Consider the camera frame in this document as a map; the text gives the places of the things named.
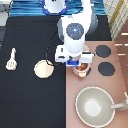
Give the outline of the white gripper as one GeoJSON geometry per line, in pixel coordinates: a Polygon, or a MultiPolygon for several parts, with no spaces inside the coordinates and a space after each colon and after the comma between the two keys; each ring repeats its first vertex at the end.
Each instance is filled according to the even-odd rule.
{"type": "Polygon", "coordinates": [[[78,67],[82,63],[91,63],[93,57],[94,54],[89,51],[69,52],[64,45],[58,45],[55,52],[55,61],[64,63],[67,67],[78,67]]]}

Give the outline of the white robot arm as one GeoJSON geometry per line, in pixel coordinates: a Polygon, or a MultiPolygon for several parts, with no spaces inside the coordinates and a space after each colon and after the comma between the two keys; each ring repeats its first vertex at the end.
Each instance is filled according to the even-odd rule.
{"type": "Polygon", "coordinates": [[[78,67],[82,63],[91,63],[94,53],[85,51],[85,36],[95,31],[98,20],[93,0],[81,0],[81,13],[63,16],[57,23],[58,35],[63,42],[55,52],[55,61],[65,63],[67,67],[78,67]]]}

